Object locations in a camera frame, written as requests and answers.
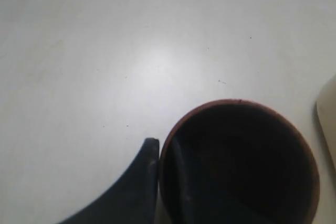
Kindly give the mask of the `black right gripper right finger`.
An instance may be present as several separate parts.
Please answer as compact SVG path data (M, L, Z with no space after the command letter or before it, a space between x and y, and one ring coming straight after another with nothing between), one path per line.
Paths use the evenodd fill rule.
M173 137L172 149L177 170L179 186L178 198L183 223L195 223L194 196L192 190L192 156L178 137Z

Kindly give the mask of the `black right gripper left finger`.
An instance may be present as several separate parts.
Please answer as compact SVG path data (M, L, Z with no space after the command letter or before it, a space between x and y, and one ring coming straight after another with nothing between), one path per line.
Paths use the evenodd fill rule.
M154 223L160 142L146 138L122 176L62 223Z

